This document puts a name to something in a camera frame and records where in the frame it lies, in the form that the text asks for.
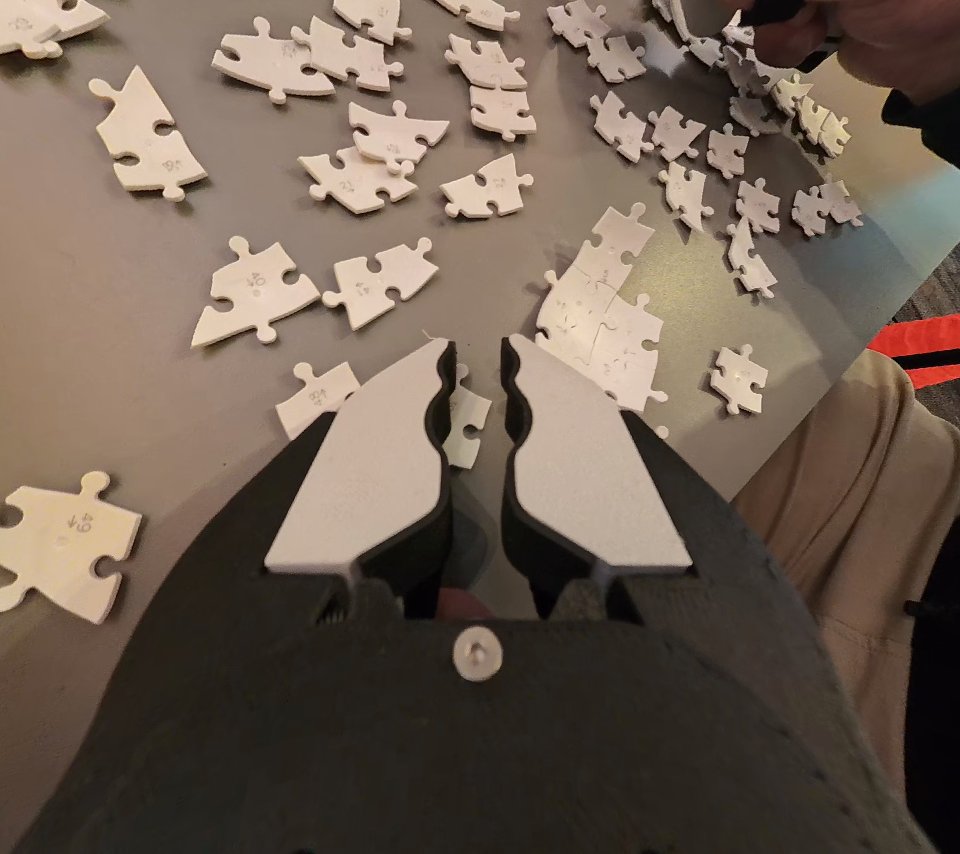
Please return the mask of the assembled white puzzle section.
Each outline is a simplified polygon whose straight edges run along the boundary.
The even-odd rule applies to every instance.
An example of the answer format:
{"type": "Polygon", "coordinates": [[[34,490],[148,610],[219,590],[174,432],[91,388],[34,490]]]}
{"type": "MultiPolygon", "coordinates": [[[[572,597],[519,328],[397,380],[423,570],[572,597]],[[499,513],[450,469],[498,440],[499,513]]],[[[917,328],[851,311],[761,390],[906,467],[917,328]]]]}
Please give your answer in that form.
{"type": "Polygon", "coordinates": [[[613,207],[597,221],[570,266],[558,277],[544,276],[550,290],[537,315],[535,343],[596,384],[621,408],[642,414],[648,401],[666,403],[654,387],[663,320],[648,312],[649,297],[629,303],[620,296],[637,257],[654,235],[643,223],[645,205],[628,214],[613,207]]]}

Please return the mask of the orange and black bag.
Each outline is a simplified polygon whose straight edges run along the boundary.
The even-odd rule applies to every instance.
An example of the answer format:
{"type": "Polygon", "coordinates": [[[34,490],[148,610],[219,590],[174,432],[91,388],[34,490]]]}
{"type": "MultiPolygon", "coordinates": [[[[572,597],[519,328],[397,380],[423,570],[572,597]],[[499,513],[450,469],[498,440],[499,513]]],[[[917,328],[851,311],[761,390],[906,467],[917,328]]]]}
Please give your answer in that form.
{"type": "Polygon", "coordinates": [[[868,349],[902,367],[914,388],[959,380],[959,314],[892,323],[868,349]]]}

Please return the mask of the white puzzle pieces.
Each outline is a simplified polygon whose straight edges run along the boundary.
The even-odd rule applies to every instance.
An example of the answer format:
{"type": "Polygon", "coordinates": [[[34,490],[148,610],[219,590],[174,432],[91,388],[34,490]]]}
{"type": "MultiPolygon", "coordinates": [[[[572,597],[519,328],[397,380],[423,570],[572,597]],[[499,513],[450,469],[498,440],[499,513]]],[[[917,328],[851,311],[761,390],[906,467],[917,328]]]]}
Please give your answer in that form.
{"type": "Polygon", "coordinates": [[[58,58],[2,55],[2,498],[66,509],[42,539],[36,511],[3,502],[3,545],[84,548],[76,571],[117,588],[119,620],[150,554],[181,551],[174,513],[286,444],[273,405],[295,361],[366,379],[426,327],[498,393],[500,337],[531,329],[543,271],[607,203],[639,199],[666,227],[638,273],[665,313],[671,444],[742,486],[863,347],[845,277],[860,242],[767,238],[769,301],[738,293],[714,228],[668,252],[651,164],[630,173],[601,143],[603,83],[550,38],[559,0],[501,1],[538,126],[514,145],[472,126],[432,0],[400,0],[413,37],[385,49],[405,69],[390,92],[349,74],[272,105],[208,65],[260,16],[293,80],[316,83],[289,28],[327,0],[55,0],[40,25],[107,21],[58,58]]]}

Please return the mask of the person's beige clothing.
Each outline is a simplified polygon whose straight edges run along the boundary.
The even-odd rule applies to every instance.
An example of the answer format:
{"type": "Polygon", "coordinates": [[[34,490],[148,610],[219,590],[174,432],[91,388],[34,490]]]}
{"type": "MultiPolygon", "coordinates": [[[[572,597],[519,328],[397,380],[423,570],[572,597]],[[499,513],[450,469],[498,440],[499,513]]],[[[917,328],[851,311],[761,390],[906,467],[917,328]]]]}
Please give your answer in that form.
{"type": "Polygon", "coordinates": [[[905,373],[866,351],[734,499],[810,609],[894,792],[906,798],[913,629],[939,438],[905,373]]]}

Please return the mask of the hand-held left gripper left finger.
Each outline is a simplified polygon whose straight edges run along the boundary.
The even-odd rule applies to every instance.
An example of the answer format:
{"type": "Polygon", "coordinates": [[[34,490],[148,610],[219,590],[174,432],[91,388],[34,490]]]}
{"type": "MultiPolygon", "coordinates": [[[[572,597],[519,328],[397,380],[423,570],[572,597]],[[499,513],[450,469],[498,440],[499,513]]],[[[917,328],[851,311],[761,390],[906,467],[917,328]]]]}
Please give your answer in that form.
{"type": "Polygon", "coordinates": [[[409,619],[436,616],[452,546],[454,341],[432,339],[333,417],[265,557],[272,573],[388,583],[409,619]]]}

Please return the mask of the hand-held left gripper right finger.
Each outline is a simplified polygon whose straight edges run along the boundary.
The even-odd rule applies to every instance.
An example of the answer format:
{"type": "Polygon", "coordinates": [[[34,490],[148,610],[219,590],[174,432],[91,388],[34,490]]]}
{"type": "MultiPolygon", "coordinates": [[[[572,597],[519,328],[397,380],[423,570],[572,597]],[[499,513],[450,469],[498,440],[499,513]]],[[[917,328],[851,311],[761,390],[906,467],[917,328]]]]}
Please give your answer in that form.
{"type": "Polygon", "coordinates": [[[519,333],[500,346],[511,440],[501,541],[547,620],[573,581],[685,575],[689,549],[617,403],[519,333]]]}

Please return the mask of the dark cloth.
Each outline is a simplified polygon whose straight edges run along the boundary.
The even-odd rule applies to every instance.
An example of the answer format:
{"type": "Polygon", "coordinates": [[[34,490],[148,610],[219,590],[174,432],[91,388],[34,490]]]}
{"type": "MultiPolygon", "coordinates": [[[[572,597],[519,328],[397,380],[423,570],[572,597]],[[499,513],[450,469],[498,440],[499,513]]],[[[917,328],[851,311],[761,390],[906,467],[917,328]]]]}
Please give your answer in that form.
{"type": "Polygon", "coordinates": [[[959,519],[947,535],[914,619],[904,727],[906,801],[938,851],[959,851],[959,519]]]}

